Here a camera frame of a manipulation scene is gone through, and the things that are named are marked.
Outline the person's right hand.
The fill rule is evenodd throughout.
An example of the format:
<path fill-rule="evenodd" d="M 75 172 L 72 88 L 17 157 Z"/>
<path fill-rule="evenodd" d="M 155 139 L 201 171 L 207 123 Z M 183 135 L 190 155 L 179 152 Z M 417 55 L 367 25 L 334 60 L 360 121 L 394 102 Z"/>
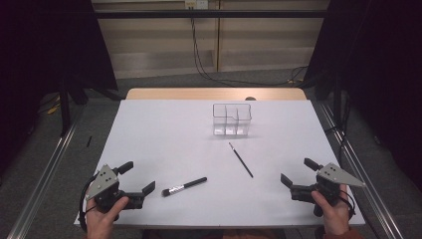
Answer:
<path fill-rule="evenodd" d="M 313 191 L 312 197 L 323 212 L 323 235 L 341 234 L 350 229 L 348 205 L 345 202 L 339 201 L 331 206 L 318 191 Z"/>

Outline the black metal stand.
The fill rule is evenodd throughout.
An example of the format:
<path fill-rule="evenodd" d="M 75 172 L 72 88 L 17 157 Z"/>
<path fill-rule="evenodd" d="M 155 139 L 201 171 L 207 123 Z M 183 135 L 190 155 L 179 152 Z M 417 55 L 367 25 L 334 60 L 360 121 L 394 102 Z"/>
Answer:
<path fill-rule="evenodd" d="M 335 86 L 333 90 L 333 116 L 335 125 L 342 129 L 341 126 L 341 79 L 340 74 L 335 75 Z"/>
<path fill-rule="evenodd" d="M 66 87 L 66 79 L 62 78 L 60 82 L 60 106 L 62 115 L 62 132 L 61 136 L 65 136 L 71 125 L 69 96 Z"/>

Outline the white wall socket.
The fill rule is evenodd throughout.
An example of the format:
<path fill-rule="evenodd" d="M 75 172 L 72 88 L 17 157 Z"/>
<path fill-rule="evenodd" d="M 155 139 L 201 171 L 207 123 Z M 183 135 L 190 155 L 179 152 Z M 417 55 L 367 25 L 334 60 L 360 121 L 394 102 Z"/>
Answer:
<path fill-rule="evenodd" d="M 209 8 L 208 0 L 184 0 L 184 4 L 188 10 L 207 10 Z"/>

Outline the white table mat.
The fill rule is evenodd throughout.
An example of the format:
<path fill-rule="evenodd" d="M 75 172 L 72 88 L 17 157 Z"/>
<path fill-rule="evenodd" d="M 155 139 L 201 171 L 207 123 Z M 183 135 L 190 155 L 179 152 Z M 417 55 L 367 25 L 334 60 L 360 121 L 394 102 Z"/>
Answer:
<path fill-rule="evenodd" d="M 211 101 L 136 101 L 120 104 L 101 164 L 134 164 L 120 178 L 124 191 L 154 181 L 140 210 L 125 210 L 119 226 L 245 228 L 320 225 L 310 203 L 294 201 L 281 182 L 310 185 L 310 158 L 335 156 L 309 101 L 255 101 L 248 135 L 215 135 Z M 231 142 L 254 178 L 232 151 Z M 202 177 L 207 181 L 163 197 L 161 192 Z"/>

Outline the black curtain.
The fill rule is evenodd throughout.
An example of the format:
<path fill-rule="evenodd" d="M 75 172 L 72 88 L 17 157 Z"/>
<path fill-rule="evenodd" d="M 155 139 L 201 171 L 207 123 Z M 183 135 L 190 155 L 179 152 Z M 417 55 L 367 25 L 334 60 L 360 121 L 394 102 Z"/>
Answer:
<path fill-rule="evenodd" d="M 0 0 L 0 175 L 34 126 L 40 101 L 115 90 L 92 0 Z"/>
<path fill-rule="evenodd" d="M 422 191 L 422 0 L 329 0 L 305 83 L 350 95 Z"/>

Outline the thin black brush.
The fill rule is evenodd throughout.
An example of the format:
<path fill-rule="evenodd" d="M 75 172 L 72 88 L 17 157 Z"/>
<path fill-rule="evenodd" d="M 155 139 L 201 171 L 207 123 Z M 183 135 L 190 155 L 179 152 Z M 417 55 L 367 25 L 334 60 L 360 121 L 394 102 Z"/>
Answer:
<path fill-rule="evenodd" d="M 243 167 L 246 169 L 246 171 L 248 172 L 248 174 L 251 176 L 251 178 L 254 178 L 254 175 L 253 175 L 252 171 L 249 169 L 249 167 L 247 166 L 247 164 L 245 163 L 245 161 L 243 160 L 243 158 L 241 157 L 241 155 L 238 153 L 238 151 L 236 150 L 236 148 L 234 147 L 234 145 L 231 142 L 228 142 L 228 144 L 230 145 L 232 151 L 235 153 L 235 155 L 237 156 L 237 158 L 239 159 L 239 161 L 242 163 Z"/>

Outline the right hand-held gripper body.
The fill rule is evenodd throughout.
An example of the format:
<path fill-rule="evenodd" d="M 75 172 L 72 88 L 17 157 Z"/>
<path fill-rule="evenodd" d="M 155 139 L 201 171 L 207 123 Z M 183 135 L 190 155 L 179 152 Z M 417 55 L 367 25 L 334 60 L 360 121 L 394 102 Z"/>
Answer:
<path fill-rule="evenodd" d="M 317 217 L 322 217 L 323 212 L 312 197 L 313 191 L 318 191 L 331 206 L 335 206 L 339 201 L 345 202 L 349 208 L 349 217 L 352 217 L 354 215 L 355 206 L 346 202 L 340 196 L 341 189 L 339 186 L 341 184 L 357 187 L 366 186 L 363 181 L 354 177 L 339 166 L 329 163 L 323 165 L 322 169 L 316 171 L 315 184 L 309 186 L 293 184 L 290 188 L 290 192 L 293 200 L 312 203 L 315 206 L 314 215 Z"/>

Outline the black horizontal bar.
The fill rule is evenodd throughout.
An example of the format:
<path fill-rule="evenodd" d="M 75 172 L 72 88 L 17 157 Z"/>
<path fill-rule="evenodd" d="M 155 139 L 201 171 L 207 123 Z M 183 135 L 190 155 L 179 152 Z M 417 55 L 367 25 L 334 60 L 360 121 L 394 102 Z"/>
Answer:
<path fill-rule="evenodd" d="M 100 19 L 143 18 L 324 18 L 324 10 L 158 10 L 95 12 Z"/>

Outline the metal floor rail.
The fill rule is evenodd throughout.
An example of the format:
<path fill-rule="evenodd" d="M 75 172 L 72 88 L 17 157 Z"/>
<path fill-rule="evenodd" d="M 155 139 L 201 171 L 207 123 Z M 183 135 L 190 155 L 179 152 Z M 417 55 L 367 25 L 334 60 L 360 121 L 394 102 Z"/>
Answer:
<path fill-rule="evenodd" d="M 59 141 L 51 155 L 46 168 L 44 169 L 41 178 L 38 180 L 30 198 L 21 210 L 16 222 L 14 223 L 7 239 L 25 239 L 28 231 L 33 223 L 33 220 L 42 205 L 46 192 L 52 182 L 52 178 L 57 171 L 59 164 L 65 154 L 75 133 L 78 122 L 84 109 L 76 109 L 71 117 L 70 126 L 63 135 L 60 136 Z"/>
<path fill-rule="evenodd" d="M 371 179 L 359 161 L 344 132 L 334 122 L 333 113 L 327 104 L 316 106 L 320 122 L 327 125 L 325 132 L 338 165 L 365 183 L 364 187 L 352 186 L 349 191 L 355 197 L 354 202 L 359 206 L 366 224 L 371 228 L 377 239 L 404 239 L 392 214 L 375 189 Z"/>

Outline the clear acrylic organizer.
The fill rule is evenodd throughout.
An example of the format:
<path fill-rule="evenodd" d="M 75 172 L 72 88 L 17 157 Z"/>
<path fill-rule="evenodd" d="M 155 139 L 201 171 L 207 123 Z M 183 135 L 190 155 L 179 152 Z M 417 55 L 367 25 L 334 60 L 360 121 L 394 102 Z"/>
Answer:
<path fill-rule="evenodd" d="M 248 135 L 252 121 L 249 104 L 214 104 L 213 133 L 215 135 Z"/>

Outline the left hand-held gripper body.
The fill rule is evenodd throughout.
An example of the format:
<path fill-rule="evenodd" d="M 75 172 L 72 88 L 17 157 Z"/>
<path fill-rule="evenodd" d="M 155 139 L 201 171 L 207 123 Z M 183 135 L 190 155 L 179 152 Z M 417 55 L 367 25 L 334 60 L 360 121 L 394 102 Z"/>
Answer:
<path fill-rule="evenodd" d="M 128 198 L 128 203 L 124 207 L 127 209 L 141 209 L 143 205 L 142 192 L 124 192 L 119 189 L 119 174 L 116 173 L 118 167 L 110 168 L 105 164 L 95 175 L 89 190 L 86 192 L 85 200 L 94 199 L 98 211 L 109 212 L 114 204 L 122 197 Z"/>

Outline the person's left hand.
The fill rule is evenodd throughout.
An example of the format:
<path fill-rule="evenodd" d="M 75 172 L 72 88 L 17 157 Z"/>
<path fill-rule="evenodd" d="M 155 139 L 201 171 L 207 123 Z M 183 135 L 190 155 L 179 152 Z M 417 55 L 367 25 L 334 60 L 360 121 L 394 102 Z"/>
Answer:
<path fill-rule="evenodd" d="M 87 233 L 112 233 L 113 223 L 119 212 L 128 203 L 127 197 L 119 199 L 112 209 L 107 213 L 101 213 L 97 210 L 97 204 L 93 199 L 87 203 Z"/>

